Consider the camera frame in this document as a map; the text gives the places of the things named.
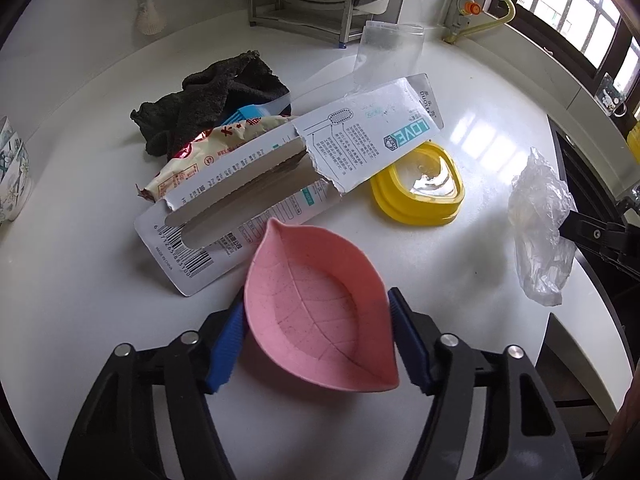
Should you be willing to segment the glass mug on sill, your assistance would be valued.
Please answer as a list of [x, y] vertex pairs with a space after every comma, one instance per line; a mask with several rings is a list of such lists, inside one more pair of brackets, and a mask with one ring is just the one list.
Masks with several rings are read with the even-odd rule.
[[608, 117], [621, 118], [626, 114], [625, 97], [616, 89], [609, 73], [603, 75], [594, 98]]

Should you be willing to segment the clear plastic bag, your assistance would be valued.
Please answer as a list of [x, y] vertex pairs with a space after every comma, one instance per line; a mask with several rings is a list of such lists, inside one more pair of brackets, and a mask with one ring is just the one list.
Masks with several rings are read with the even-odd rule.
[[516, 274], [527, 298], [543, 307], [562, 304], [562, 290], [576, 245], [561, 236], [560, 227], [576, 210], [566, 182], [536, 148], [512, 182], [508, 219], [514, 231]]

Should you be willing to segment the white bottle brush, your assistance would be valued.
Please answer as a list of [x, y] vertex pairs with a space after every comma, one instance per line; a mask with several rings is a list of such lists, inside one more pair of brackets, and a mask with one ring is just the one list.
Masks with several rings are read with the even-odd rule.
[[165, 28], [165, 22], [158, 14], [153, 0], [142, 0], [138, 6], [136, 29], [144, 36], [156, 36]]

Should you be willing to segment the pink leaf-shaped dish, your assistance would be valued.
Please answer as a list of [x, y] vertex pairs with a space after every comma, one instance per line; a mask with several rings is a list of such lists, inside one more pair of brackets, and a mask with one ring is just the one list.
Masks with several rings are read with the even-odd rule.
[[258, 346], [282, 370], [337, 391], [398, 387], [385, 285], [346, 238], [269, 220], [248, 269], [244, 304]]

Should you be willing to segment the stacked patterned ceramic bowls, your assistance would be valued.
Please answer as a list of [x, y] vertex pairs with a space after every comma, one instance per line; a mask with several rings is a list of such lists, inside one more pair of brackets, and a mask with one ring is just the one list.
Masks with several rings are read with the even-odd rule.
[[0, 222], [6, 223], [18, 217], [32, 192], [26, 145], [6, 117], [1, 118], [0, 156]]

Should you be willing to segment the yellow plastic lid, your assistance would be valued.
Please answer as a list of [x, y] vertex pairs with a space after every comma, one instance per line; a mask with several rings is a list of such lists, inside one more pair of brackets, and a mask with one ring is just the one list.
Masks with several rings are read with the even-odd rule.
[[406, 226], [444, 226], [457, 218], [465, 196], [454, 161], [425, 142], [370, 179], [375, 203]]

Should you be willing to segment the red white snack wrapper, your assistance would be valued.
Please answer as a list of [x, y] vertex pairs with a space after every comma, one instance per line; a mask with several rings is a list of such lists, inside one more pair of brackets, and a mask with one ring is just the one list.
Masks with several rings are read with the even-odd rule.
[[138, 188], [138, 195], [155, 203], [221, 157], [291, 120], [292, 117], [276, 115], [206, 129], [171, 157], [149, 184]]

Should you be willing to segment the black kitchen sink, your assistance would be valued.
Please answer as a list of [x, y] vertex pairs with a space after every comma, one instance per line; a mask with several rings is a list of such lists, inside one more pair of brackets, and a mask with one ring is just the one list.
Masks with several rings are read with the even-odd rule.
[[[578, 149], [554, 121], [549, 122], [556, 158], [558, 159], [560, 177], [566, 182], [570, 194], [573, 195], [576, 208], [581, 214], [597, 218], [604, 222], [628, 223], [617, 206], [614, 197], [603, 181], [592, 169], [590, 163], [578, 153]], [[596, 277], [596, 284], [603, 285]], [[639, 296], [629, 295], [618, 298], [608, 296], [605, 292], [605, 303], [612, 312], [614, 322], [622, 333], [623, 345], [631, 362], [639, 361]]]

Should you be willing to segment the white toothbrush package card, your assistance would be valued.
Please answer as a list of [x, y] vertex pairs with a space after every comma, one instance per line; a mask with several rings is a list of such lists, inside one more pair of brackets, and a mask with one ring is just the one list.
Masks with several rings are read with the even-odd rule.
[[241, 145], [165, 194], [134, 227], [190, 297], [250, 258], [269, 219], [314, 218], [441, 128], [426, 75], [386, 82]]

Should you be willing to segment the black cloth rag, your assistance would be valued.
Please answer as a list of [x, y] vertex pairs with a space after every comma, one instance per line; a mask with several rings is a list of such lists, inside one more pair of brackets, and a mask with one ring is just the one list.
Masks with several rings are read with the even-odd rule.
[[139, 127], [149, 155], [171, 158], [239, 108], [265, 104], [285, 93], [288, 87], [257, 51], [249, 50], [186, 76], [180, 91], [142, 103], [130, 118]]

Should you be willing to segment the yellow oil bottle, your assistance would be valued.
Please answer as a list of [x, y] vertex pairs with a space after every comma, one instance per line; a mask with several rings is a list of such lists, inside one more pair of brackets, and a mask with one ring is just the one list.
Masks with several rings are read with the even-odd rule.
[[626, 142], [634, 159], [640, 164], [640, 122], [637, 122], [628, 132]]

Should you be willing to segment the steel dish rack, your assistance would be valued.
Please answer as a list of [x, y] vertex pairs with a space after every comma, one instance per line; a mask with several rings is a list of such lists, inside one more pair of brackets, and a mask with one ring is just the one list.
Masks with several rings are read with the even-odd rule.
[[370, 16], [385, 13], [391, 1], [354, 6], [352, 0], [345, 0], [340, 6], [312, 6], [288, 0], [248, 0], [248, 24], [326, 40], [344, 49], [360, 39]]

